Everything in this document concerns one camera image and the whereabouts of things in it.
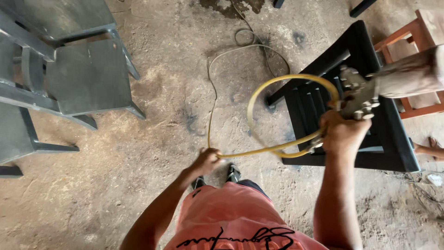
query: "black shoe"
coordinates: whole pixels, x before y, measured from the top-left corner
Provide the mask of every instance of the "black shoe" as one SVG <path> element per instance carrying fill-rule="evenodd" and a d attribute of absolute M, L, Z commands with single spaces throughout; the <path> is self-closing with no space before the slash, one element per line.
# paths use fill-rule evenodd
<path fill-rule="evenodd" d="M 237 183 L 241 179 L 241 172 L 238 170 L 236 165 L 233 163 L 230 163 L 230 166 L 228 167 L 228 175 L 226 177 L 226 182 L 234 182 Z"/>
<path fill-rule="evenodd" d="M 203 180 L 203 176 L 199 176 L 197 177 L 192 183 L 191 183 L 191 187 L 193 188 L 193 190 L 196 190 L 202 186 L 205 186 L 206 183 Z"/>

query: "person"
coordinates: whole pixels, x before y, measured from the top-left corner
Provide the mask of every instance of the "person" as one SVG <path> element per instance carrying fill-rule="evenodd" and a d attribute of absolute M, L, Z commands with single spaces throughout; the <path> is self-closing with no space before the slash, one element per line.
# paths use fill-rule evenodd
<path fill-rule="evenodd" d="M 430 143 L 430 147 L 419 145 L 417 143 L 413 143 L 415 148 L 415 153 L 417 154 L 428 154 L 433 156 L 435 161 L 444 161 L 444 149 L 437 139 L 433 137 L 429 137 L 428 141 Z"/>
<path fill-rule="evenodd" d="M 154 250 L 190 184 L 195 189 L 182 203 L 175 236 L 166 250 L 362 249 L 353 169 L 370 125 L 370 120 L 344 120 L 335 111 L 322 116 L 321 126 L 327 127 L 326 160 L 314 209 L 314 239 L 290 229 L 258 185 L 239 181 L 240 173 L 233 165 L 222 188 L 204 185 L 202 176 L 221 165 L 219 150 L 210 148 L 145 209 L 121 249 Z"/>

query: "concrete floor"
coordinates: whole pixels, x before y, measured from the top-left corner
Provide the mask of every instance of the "concrete floor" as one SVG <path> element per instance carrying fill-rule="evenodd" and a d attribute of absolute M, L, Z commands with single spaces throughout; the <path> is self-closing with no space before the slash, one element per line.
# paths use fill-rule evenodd
<path fill-rule="evenodd" d="M 99 130 L 92 132 L 31 111 L 42 142 L 81 151 L 22 158 L 15 163 L 24 176 L 0 180 L 2 249 L 117 249 L 140 213 L 194 160 L 206 145 L 214 98 L 208 57 L 234 47 L 234 32 L 246 27 L 227 7 L 229 1 L 215 1 L 107 0 L 142 76 L 131 80 L 133 100 L 148 118 L 141 121 L 125 111 L 95 114 Z M 282 9 L 273 9 L 270 0 L 244 0 L 243 9 L 261 38 L 299 72 L 355 21 L 348 11 L 358 2 L 287 0 Z M 444 1 L 379 0 L 360 18 L 378 42 L 413 20 L 419 8 L 444 8 Z M 213 146 L 225 153 L 258 148 L 245 113 L 252 91 L 272 77 L 261 51 L 247 49 L 222 59 L 214 77 L 219 102 Z M 284 102 L 273 112 L 258 105 L 255 118 L 267 143 L 294 139 Z M 439 114 L 404 124 L 414 141 L 426 143 L 433 135 L 444 142 L 443 120 Z M 430 157 L 419 160 L 424 169 L 444 169 Z M 312 236 L 322 167 L 286 166 L 268 153 L 232 162 L 265 190 L 291 228 Z M 221 185 L 225 171 L 206 178 Z M 356 182 L 366 249 L 444 249 L 442 217 L 434 204 L 424 201 L 427 209 L 422 207 L 412 187 L 367 169 L 356 170 Z M 176 219 L 177 213 L 159 249 L 173 235 Z"/>

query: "cable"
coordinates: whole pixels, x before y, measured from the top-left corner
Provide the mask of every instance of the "cable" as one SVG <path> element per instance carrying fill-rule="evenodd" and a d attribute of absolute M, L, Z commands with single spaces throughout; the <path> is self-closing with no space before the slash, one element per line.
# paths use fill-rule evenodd
<path fill-rule="evenodd" d="M 287 60 L 285 59 L 285 57 L 282 56 L 279 52 L 277 52 L 277 51 L 274 50 L 273 48 L 271 48 L 271 47 L 269 47 L 269 46 L 263 44 L 262 40 L 261 40 L 261 39 L 260 39 L 255 33 L 254 33 L 254 31 L 253 31 L 253 29 L 251 28 L 251 26 L 250 26 L 250 24 L 248 23 L 248 21 L 243 17 L 243 15 L 242 15 L 242 14 L 239 12 L 239 10 L 236 8 L 236 6 L 235 6 L 234 3 L 233 3 L 233 0 L 230 0 L 230 1 L 231 1 L 231 4 L 233 5 L 234 9 L 236 10 L 236 12 L 237 12 L 237 13 L 241 16 L 241 18 L 247 23 L 247 25 L 248 25 L 248 27 L 250 28 L 250 30 L 240 30 L 240 31 L 237 31 L 236 34 L 234 35 L 234 39 L 236 40 L 237 45 L 239 45 L 239 46 L 241 46 L 241 47 L 239 47 L 239 48 L 235 48 L 235 49 L 233 49 L 233 50 L 230 50 L 230 51 L 227 51 L 227 52 L 224 52 L 224 53 L 218 55 L 217 57 L 215 57 L 215 58 L 211 61 L 210 65 L 209 65 L 209 67 L 208 67 L 208 78 L 209 78 L 209 80 L 210 80 L 210 82 L 211 82 L 211 85 L 213 86 L 214 93 L 215 93 L 215 99 L 214 99 L 214 103 L 213 103 L 213 108 L 211 109 L 211 113 L 210 113 L 210 121 L 209 121 L 209 124 L 208 124 L 208 147 L 209 147 L 209 148 L 211 147 L 211 145 L 210 145 L 211 122 L 212 122 L 212 120 L 213 120 L 214 108 L 216 107 L 216 102 L 217 102 L 217 99 L 218 99 L 218 93 L 217 93 L 216 87 L 215 87 L 215 85 L 214 85 L 213 79 L 211 78 L 211 67 L 213 66 L 213 63 L 214 63 L 217 59 L 219 59 L 220 57 L 222 57 L 222 56 L 224 56 L 224 55 L 226 55 L 226 54 L 228 54 L 228 53 L 238 51 L 238 50 L 240 50 L 240 49 L 251 48 L 251 47 L 263 47 L 264 50 L 265 50 L 265 53 L 266 53 L 266 61 L 267 61 L 268 68 L 270 69 L 271 73 L 275 76 L 275 78 L 273 78 L 273 79 L 267 81 L 266 83 L 262 84 L 261 86 L 259 86 L 259 88 L 257 88 L 257 89 L 253 92 L 253 95 L 251 96 L 250 101 L 248 102 L 248 107 L 247 107 L 247 119 L 248 119 L 248 126 L 249 126 L 250 129 L 251 129 L 251 135 L 252 135 L 253 138 L 256 139 L 256 140 L 257 140 L 257 141 L 258 141 L 258 142 L 259 142 L 264 148 L 263 148 L 263 149 L 253 150 L 253 151 L 248 151 L 248 152 L 243 152 L 243 153 L 236 153 L 236 154 L 230 154 L 230 155 L 219 155 L 218 157 L 219 157 L 219 158 L 233 158 L 233 157 L 248 156 L 248 155 L 257 154 L 257 153 L 263 153 L 263 152 L 272 152 L 273 154 L 278 155 L 278 156 L 280 156 L 280 157 L 282 157 L 282 158 L 295 158 L 295 157 L 299 157 L 299 156 L 305 155 L 305 154 L 307 154 L 307 153 L 309 152 L 307 149 L 302 150 L 302 151 L 297 152 L 297 153 L 290 153 L 290 154 L 286 154 L 286 153 L 284 153 L 284 152 L 280 152 L 280 151 L 278 151 L 278 150 L 280 150 L 280 149 L 284 149 L 284 148 L 287 148 L 287 147 L 290 147 L 290 146 L 293 146 L 293 145 L 298 145 L 298 144 L 301 144 L 301 143 L 303 143 L 303 142 L 306 142 L 306 141 L 309 141 L 309 140 L 311 140 L 311 139 L 314 139 L 315 137 L 322 135 L 322 133 L 323 133 L 323 131 L 324 131 L 324 128 L 321 128 L 321 129 L 319 129 L 318 131 L 314 132 L 313 134 L 310 134 L 310 135 L 308 135 L 308 136 L 306 136 L 306 137 L 303 137 L 303 138 L 301 138 L 301 139 L 298 139 L 298 140 L 295 140 L 295 141 L 291 141 L 291 142 L 287 142 L 287 143 L 284 143 L 284 144 L 275 145 L 275 146 L 272 146 L 272 147 L 268 147 L 268 146 L 265 144 L 265 142 L 264 142 L 264 141 L 263 141 L 263 140 L 257 135 L 257 133 L 256 133 L 255 130 L 254 130 L 254 123 L 253 123 L 253 109 L 254 109 L 254 103 L 255 103 L 255 101 L 256 101 L 258 95 L 259 95 L 259 94 L 260 94 L 260 93 L 261 93 L 261 92 L 262 92 L 267 86 L 269 86 L 270 84 L 273 84 L 273 83 L 275 83 L 275 82 L 277 82 L 277 81 L 282 81 L 282 80 L 287 80 L 287 79 L 306 79 L 306 80 L 315 81 L 315 82 L 321 84 L 322 86 L 324 86 L 324 87 L 330 92 L 331 97 L 332 97 L 332 101 L 333 101 L 334 103 L 337 103 L 337 102 L 339 101 L 339 94 L 338 94 L 338 92 L 337 92 L 337 89 L 336 89 L 336 87 L 335 87 L 331 82 L 329 82 L 328 80 L 326 80 L 326 79 L 324 79 L 324 78 L 321 78 L 321 77 L 314 76 L 314 75 L 309 75 L 309 74 L 296 74 L 296 75 L 294 75 L 294 74 L 293 74 L 293 75 L 292 75 L 292 74 L 289 74 L 289 75 L 285 75 L 285 76 L 276 77 L 276 75 L 275 75 L 275 74 L 273 73 L 273 71 L 271 70 L 271 67 L 270 67 L 270 64 L 269 64 L 269 61 L 268 61 L 268 56 L 267 56 L 266 48 L 271 49 L 272 51 L 276 52 L 276 53 L 277 53 L 277 54 L 278 54 L 278 55 L 284 60 L 284 62 L 287 64 L 287 66 L 288 66 L 288 68 L 289 68 L 289 71 L 290 71 L 290 73 L 291 73 L 291 69 L 290 69 L 290 65 L 289 65 L 288 61 L 287 61 Z M 240 44 L 240 43 L 238 42 L 238 40 L 237 40 L 237 35 L 238 35 L 239 33 L 241 33 L 241 32 L 249 32 L 249 33 L 253 34 L 254 38 L 253 38 L 252 43 L 254 43 L 254 42 L 256 41 L 256 38 L 258 38 L 260 44 Z"/>

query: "wooden stool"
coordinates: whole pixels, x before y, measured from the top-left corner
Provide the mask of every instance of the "wooden stool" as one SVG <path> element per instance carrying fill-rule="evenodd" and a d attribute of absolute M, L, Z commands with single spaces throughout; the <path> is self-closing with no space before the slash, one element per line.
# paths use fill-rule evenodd
<path fill-rule="evenodd" d="M 436 45 L 444 44 L 444 11 L 443 10 L 416 10 L 417 18 L 388 36 L 385 40 L 375 45 L 375 51 L 382 51 L 385 61 L 392 63 L 388 45 L 392 45 L 407 35 L 409 43 L 415 43 L 419 52 L 427 50 Z M 401 119 L 422 116 L 432 113 L 444 112 L 444 91 L 436 92 L 440 104 L 429 107 L 414 109 L 408 98 L 401 98 L 405 111 L 400 113 Z"/>

